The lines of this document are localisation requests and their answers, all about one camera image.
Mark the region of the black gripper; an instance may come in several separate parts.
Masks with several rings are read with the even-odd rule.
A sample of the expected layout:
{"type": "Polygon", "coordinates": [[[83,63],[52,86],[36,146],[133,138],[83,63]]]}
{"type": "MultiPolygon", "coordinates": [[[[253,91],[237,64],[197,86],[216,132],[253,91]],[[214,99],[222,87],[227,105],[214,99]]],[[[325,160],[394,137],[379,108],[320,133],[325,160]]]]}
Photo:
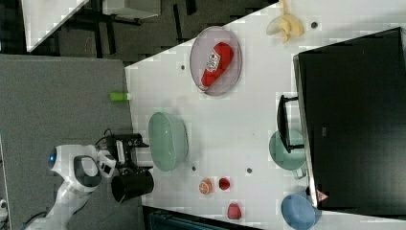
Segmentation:
{"type": "Polygon", "coordinates": [[[109,152],[117,161],[119,171],[137,170],[132,153],[137,148],[148,148],[140,133],[112,134],[109,136],[109,152]]]}

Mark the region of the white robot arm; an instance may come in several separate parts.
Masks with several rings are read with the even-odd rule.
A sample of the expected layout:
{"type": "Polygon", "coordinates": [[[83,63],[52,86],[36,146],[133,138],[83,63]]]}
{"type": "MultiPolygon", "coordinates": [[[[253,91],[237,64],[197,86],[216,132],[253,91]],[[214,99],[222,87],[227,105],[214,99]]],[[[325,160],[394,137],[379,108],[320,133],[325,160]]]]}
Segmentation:
{"type": "Polygon", "coordinates": [[[85,206],[105,178],[111,180],[114,199],[122,203],[152,192],[148,167],[139,167],[132,152],[147,144],[139,133],[110,134],[94,145],[61,145],[48,158],[49,169],[63,178],[56,201],[47,213],[38,214],[23,230],[68,230],[70,218],[85,206]]]}

